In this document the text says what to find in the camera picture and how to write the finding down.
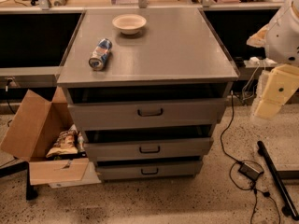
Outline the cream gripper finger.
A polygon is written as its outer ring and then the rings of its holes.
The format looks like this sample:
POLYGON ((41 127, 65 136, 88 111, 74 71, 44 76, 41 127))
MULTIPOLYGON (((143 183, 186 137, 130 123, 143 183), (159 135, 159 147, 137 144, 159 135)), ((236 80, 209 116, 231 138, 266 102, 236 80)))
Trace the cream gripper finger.
POLYGON ((271 71, 263 70, 253 102, 253 117, 270 120, 299 89, 299 68, 283 64, 271 71))
POLYGON ((246 44, 254 48, 265 47, 265 35, 268 31, 268 25, 263 26, 257 33, 251 35, 246 44))

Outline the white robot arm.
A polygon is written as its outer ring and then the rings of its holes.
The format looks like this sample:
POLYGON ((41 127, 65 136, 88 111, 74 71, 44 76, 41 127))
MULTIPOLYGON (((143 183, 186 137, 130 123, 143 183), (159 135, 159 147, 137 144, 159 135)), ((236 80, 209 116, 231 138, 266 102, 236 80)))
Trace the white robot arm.
POLYGON ((299 89, 299 0, 286 0, 275 16, 247 44, 264 48, 277 64, 259 76, 251 118, 270 120, 299 89))

